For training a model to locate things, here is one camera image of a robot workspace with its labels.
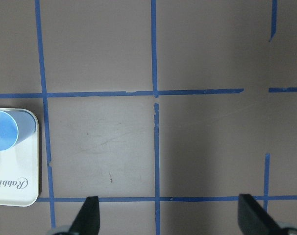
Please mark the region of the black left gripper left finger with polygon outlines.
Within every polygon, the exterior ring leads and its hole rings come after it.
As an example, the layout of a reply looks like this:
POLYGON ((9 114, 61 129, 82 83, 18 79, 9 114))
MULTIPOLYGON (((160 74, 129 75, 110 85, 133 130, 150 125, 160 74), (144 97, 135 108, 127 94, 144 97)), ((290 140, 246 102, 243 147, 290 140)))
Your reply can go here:
POLYGON ((69 228, 71 235, 98 235, 100 230, 99 197, 90 196, 84 201, 69 228))

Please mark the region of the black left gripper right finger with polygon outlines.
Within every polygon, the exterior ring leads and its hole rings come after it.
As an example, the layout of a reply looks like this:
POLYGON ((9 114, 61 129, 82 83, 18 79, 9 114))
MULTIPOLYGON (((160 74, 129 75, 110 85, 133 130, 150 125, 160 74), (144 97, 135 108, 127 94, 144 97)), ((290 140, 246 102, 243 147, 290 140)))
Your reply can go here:
POLYGON ((276 235, 279 225, 250 194, 239 194, 238 225, 243 235, 276 235))

